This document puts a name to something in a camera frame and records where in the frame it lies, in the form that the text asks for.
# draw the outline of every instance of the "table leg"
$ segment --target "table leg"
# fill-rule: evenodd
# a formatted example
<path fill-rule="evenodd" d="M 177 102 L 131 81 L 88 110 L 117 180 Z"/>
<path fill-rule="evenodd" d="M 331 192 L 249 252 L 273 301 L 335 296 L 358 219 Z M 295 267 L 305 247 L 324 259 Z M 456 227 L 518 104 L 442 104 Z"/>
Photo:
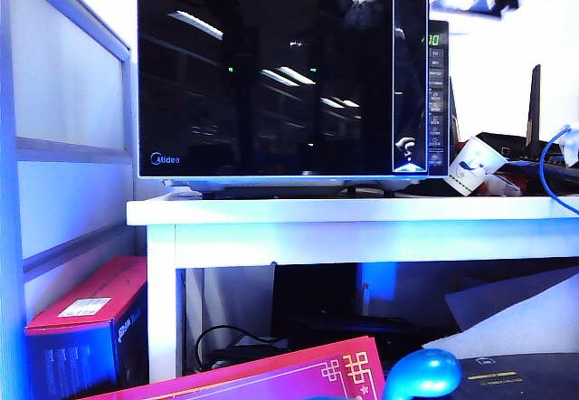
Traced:
<path fill-rule="evenodd" d="M 159 382 L 182 375 L 181 338 L 178 327 L 182 311 L 176 280 L 175 226 L 147 228 L 148 362 L 149 381 Z"/>

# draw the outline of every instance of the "blue mouse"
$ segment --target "blue mouse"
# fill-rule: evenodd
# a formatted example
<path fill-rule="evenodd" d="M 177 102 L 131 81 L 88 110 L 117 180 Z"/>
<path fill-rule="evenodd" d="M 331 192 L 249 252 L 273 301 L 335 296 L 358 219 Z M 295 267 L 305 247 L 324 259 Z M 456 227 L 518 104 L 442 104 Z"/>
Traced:
<path fill-rule="evenodd" d="M 460 384 L 462 370 L 457 358 L 439 348 L 425 348 L 400 359 L 386 378 L 383 400 L 442 397 Z"/>

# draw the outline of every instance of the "blue light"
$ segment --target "blue light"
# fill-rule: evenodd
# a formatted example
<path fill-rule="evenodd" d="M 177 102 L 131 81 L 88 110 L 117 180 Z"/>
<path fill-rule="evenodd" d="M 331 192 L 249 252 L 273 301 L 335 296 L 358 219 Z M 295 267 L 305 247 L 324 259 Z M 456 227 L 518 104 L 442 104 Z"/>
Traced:
<path fill-rule="evenodd" d="M 423 170 L 423 167 L 419 167 L 414 163 L 405 163 L 401 167 L 396 168 L 394 172 L 422 172 Z"/>
<path fill-rule="evenodd" d="M 368 284 L 370 300 L 394 300 L 397 271 L 397 262 L 361 263 L 358 267 L 358 283 Z"/>

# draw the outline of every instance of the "blue cable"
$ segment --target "blue cable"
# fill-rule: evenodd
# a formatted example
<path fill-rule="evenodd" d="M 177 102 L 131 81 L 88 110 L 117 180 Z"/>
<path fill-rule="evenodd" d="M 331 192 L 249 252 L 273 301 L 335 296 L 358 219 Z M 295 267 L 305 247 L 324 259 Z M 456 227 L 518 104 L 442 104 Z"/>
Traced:
<path fill-rule="evenodd" d="M 559 133 L 557 133 L 556 135 L 554 135 L 553 138 L 547 142 L 547 144 L 545 145 L 545 148 L 543 148 L 543 152 L 541 153 L 541 158 L 539 158 L 539 178 L 541 179 L 541 184 L 543 185 L 543 188 L 545 189 L 545 191 L 547 192 L 547 194 L 548 194 L 549 196 L 551 196 L 551 198 L 553 198 L 555 201 L 557 201 L 557 203 L 559 203 L 560 205 L 562 205 L 564 208 L 568 208 L 568 209 L 571 210 L 573 213 L 579 214 L 579 210 L 577 210 L 576 208 L 570 206 L 569 204 L 564 203 L 563 201 L 561 201 L 561 199 L 559 199 L 559 197 L 558 197 L 558 196 L 551 190 L 551 188 L 547 185 L 546 180 L 545 180 L 545 167 L 544 167 L 544 163 L 545 163 L 546 152 L 548 151 L 548 149 L 551 148 L 551 146 L 555 143 L 556 140 L 558 140 L 558 139 L 561 138 L 565 133 L 568 133 L 568 132 L 570 132 L 570 131 L 571 131 L 570 128 L 561 130 Z"/>

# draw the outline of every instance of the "power cord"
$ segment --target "power cord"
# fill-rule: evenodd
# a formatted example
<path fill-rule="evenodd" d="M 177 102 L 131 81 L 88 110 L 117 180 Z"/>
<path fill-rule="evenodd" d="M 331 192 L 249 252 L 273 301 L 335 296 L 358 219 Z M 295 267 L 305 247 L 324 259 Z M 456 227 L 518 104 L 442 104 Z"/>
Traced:
<path fill-rule="evenodd" d="M 257 337 L 255 335 L 253 335 L 251 332 L 248 332 L 245 329 L 241 329 L 238 328 L 236 326 L 232 326 L 232 325 L 215 325 L 212 326 L 206 330 L 204 330 L 199 337 L 197 338 L 197 341 L 195 342 L 195 360 L 197 361 L 197 365 L 199 366 L 198 370 L 199 371 L 205 371 L 207 369 L 207 365 L 203 363 L 203 361 L 201 360 L 201 357 L 199 355 L 199 345 L 201 344 L 201 340 L 203 339 L 203 337 L 205 335 L 207 335 L 208 333 L 217 330 L 217 329 L 233 329 L 233 330 L 237 330 L 238 332 L 241 332 L 243 335 L 246 335 L 247 337 L 253 338 L 256 341 L 260 341 L 261 343 L 265 343 L 265 344 L 272 344 L 272 343 L 277 343 L 278 341 L 280 341 L 280 338 L 262 338 L 262 337 Z"/>
<path fill-rule="evenodd" d="M 579 214 L 579 210 L 577 210 L 576 208 L 570 206 L 569 204 L 563 202 L 552 190 L 551 188 L 548 186 L 548 184 L 546 183 L 545 180 L 545 156 L 547 151 L 551 148 L 551 146 L 555 143 L 556 140 L 558 140 L 559 138 L 561 138 L 565 133 L 570 132 L 571 129 L 570 128 L 565 128 L 563 130 L 561 130 L 559 133 L 557 133 L 556 135 L 553 136 L 553 138 L 551 140 L 549 140 L 547 142 L 547 144 L 545 145 L 545 147 L 543 148 L 543 152 L 541 153 L 541 158 L 539 158 L 539 178 L 541 179 L 541 184 L 543 185 L 543 188 L 545 189 L 545 191 L 547 192 L 547 194 L 549 196 L 551 196 L 551 198 L 553 198 L 555 201 L 557 201 L 557 203 L 559 203 L 560 205 L 562 205 L 564 208 L 567 208 L 569 210 L 571 210 L 573 213 L 575 214 Z"/>

